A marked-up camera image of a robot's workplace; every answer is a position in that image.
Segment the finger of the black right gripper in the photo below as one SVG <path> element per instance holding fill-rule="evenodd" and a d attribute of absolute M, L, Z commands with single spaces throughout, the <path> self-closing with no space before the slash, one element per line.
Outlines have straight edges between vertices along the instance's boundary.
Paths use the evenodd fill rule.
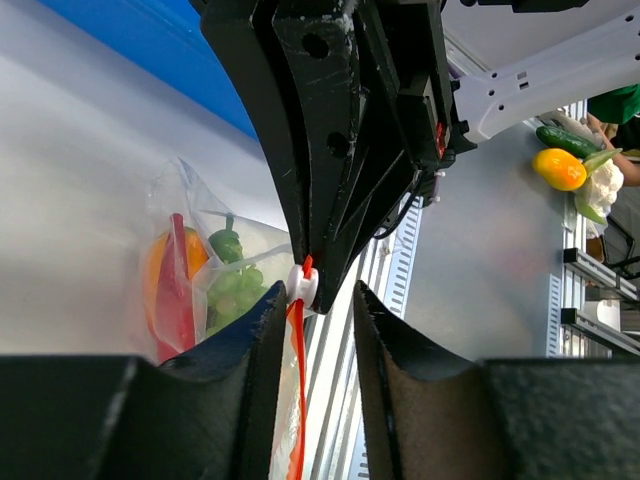
<path fill-rule="evenodd" d="M 417 9 L 279 9 L 272 21 L 295 88 L 304 253 L 327 312 L 346 273 L 413 183 L 397 98 L 420 67 Z"/>
<path fill-rule="evenodd" d="M 273 27 L 276 1 L 205 1 L 201 31 L 236 89 L 266 157 L 295 260 L 309 253 L 309 160 L 293 76 Z"/>

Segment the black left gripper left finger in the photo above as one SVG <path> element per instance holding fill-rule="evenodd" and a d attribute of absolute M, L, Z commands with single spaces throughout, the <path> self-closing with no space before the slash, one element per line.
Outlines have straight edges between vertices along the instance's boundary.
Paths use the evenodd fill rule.
<path fill-rule="evenodd" d="M 277 282 L 159 366 L 133 355 L 3 357 L 2 477 L 266 478 L 285 310 Z"/>

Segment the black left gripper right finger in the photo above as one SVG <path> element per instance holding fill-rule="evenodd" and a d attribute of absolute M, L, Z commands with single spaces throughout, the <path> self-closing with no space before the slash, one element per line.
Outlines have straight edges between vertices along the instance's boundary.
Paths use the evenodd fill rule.
<path fill-rule="evenodd" d="M 353 290 L 374 479 L 635 479 L 639 363 L 466 360 Z"/>

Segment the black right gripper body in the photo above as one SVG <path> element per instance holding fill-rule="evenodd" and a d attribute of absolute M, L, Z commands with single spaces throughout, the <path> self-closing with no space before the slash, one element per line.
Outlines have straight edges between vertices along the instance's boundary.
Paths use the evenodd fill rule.
<path fill-rule="evenodd" d="M 442 22 L 444 1 L 361 1 L 356 7 L 362 55 L 373 64 L 372 92 L 389 117 L 392 153 L 414 169 L 404 191 L 435 196 L 439 175 L 477 144 L 467 138 L 454 94 Z"/>

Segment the green grape bunch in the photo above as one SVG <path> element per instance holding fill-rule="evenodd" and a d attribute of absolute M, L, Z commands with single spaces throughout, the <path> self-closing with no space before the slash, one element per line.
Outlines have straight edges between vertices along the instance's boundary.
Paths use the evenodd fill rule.
<path fill-rule="evenodd" d="M 207 292 L 206 336 L 210 337 L 247 313 L 264 295 L 264 276 L 255 265 L 222 272 Z"/>

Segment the clear zip bag orange zipper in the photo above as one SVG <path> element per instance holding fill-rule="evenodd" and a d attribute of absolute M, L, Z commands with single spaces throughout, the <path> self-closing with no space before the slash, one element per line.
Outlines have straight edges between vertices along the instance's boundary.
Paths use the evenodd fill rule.
<path fill-rule="evenodd" d="M 183 160 L 152 181 L 147 209 L 156 239 L 141 273 L 147 326 L 166 361 L 231 325 L 288 272 L 285 339 L 269 476 L 303 474 L 307 402 L 305 306 L 300 288 L 316 281 L 294 264 L 283 231 L 233 214 Z"/>

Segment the green chili pepper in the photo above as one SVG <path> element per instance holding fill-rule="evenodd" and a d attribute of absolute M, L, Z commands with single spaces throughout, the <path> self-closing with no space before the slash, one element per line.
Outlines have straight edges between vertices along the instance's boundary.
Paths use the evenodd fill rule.
<path fill-rule="evenodd" d="M 208 242 L 220 261 L 231 264 L 244 259 L 239 234 L 233 229 L 235 217 L 227 215 L 225 227 L 208 237 Z"/>

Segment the red chili pepper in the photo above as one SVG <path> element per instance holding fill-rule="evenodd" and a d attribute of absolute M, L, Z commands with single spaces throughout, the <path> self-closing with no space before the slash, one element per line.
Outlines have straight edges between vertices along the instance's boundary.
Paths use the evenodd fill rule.
<path fill-rule="evenodd" d="M 170 216 L 170 229 L 156 290 L 155 336 L 161 363 L 195 345 L 191 281 L 184 218 Z"/>

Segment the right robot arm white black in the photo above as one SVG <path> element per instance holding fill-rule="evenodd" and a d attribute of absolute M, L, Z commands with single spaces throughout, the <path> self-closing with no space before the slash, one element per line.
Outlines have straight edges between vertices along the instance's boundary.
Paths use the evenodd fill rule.
<path fill-rule="evenodd" d="M 287 222 L 292 300 L 324 313 L 406 193 L 516 123 L 639 79 L 639 9 L 608 3 L 595 26 L 528 53 L 578 1 L 497 1 L 477 27 L 503 67 L 452 79 L 441 1 L 197 1 L 200 26 L 257 134 Z M 530 37 L 512 22 L 530 15 Z"/>

